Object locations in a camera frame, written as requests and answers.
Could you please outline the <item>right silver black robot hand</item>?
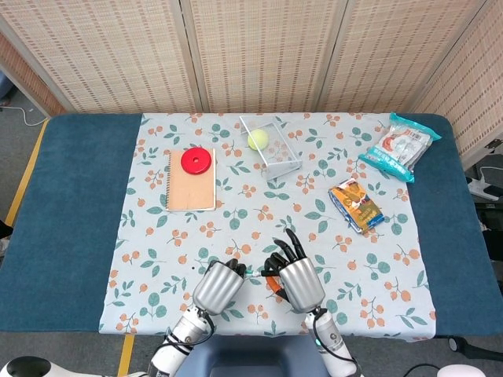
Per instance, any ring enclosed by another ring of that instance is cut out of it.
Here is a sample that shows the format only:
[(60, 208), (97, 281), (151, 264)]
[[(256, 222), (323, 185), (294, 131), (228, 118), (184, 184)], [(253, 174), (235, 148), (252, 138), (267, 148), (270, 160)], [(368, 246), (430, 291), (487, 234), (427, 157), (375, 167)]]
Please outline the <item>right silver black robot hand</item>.
[(325, 298), (325, 290), (296, 234), (289, 228), (285, 233), (292, 245), (275, 239), (274, 244), (283, 251), (284, 256), (273, 252), (265, 260), (261, 275), (267, 279), (279, 278), (280, 285), (273, 287), (273, 283), (268, 284), (274, 293), (289, 302), (296, 312), (316, 313)]

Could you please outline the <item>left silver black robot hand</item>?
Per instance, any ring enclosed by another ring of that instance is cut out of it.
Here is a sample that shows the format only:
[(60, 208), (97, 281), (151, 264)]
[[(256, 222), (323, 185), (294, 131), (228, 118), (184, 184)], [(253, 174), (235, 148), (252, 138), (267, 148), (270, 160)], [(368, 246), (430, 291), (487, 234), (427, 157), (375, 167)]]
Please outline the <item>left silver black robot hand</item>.
[(247, 266), (236, 258), (213, 261), (193, 292), (195, 306), (211, 316), (219, 315), (244, 283)]

